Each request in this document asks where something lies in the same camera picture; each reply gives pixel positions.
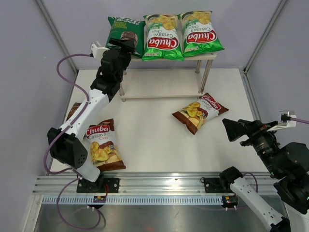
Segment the dark green portrait chips bag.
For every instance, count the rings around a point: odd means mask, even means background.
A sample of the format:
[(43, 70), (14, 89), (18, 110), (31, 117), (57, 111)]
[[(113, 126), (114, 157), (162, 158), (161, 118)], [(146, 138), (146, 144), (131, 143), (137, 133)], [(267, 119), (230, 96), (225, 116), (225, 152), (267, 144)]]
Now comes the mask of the dark green portrait chips bag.
[(144, 54), (145, 21), (115, 16), (109, 16), (108, 21), (111, 29), (105, 47), (115, 47), (115, 45), (109, 42), (111, 38), (118, 40), (133, 40), (135, 47), (134, 55), (142, 58)]

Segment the green Chuba bag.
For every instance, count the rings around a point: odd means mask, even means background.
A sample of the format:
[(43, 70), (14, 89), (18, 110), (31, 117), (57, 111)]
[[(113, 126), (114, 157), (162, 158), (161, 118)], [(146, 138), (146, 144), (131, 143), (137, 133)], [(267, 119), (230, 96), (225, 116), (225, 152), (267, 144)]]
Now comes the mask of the green Chuba bag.
[(178, 37), (178, 17), (175, 14), (144, 16), (148, 35), (142, 60), (169, 59), (183, 61)]
[(212, 11), (190, 11), (178, 15), (185, 58), (225, 49), (212, 26), (211, 16)]

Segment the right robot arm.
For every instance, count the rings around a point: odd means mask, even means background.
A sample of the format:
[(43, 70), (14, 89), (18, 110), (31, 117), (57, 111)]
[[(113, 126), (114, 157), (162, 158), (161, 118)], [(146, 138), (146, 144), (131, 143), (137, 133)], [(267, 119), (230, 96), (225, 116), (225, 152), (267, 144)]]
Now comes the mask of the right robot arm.
[(270, 177), (277, 179), (274, 188), (284, 202), (288, 217), (274, 210), (248, 184), (235, 167), (219, 174), (223, 191), (238, 195), (258, 216), (269, 232), (307, 232), (309, 230), (309, 149), (303, 143), (291, 142), (279, 147), (275, 132), (285, 128), (278, 121), (262, 123), (260, 120), (222, 120), (229, 141), (243, 135), (247, 140), (241, 146), (252, 146)]

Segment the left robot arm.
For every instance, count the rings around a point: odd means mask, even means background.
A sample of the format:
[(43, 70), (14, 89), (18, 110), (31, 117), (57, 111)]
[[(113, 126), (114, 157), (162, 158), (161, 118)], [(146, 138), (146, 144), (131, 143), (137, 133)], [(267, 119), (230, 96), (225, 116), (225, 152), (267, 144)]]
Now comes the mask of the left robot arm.
[(100, 60), (100, 67), (89, 91), (76, 83), (86, 98), (58, 129), (51, 128), (47, 133), (49, 146), (45, 155), (66, 164), (67, 170), (77, 174), (78, 184), (87, 192), (100, 192), (106, 185), (104, 174), (91, 162), (83, 138), (99, 112), (109, 104), (121, 87), (123, 73), (130, 64), (135, 45), (133, 39), (111, 38), (112, 48), (92, 44), (90, 57)]

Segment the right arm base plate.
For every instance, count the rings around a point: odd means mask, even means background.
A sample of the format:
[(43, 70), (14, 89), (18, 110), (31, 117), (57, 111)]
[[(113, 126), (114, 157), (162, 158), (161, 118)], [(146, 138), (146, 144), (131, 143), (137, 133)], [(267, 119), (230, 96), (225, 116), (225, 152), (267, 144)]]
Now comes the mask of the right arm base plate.
[(223, 187), (219, 178), (202, 177), (200, 182), (204, 185), (205, 193), (232, 193), (231, 190)]

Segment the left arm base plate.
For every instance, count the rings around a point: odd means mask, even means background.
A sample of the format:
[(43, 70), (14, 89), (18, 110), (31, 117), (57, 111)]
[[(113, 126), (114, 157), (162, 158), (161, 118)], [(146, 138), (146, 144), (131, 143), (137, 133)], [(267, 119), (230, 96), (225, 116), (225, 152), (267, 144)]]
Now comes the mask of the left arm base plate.
[(103, 177), (96, 182), (82, 179), (78, 181), (77, 193), (118, 193), (119, 178)]

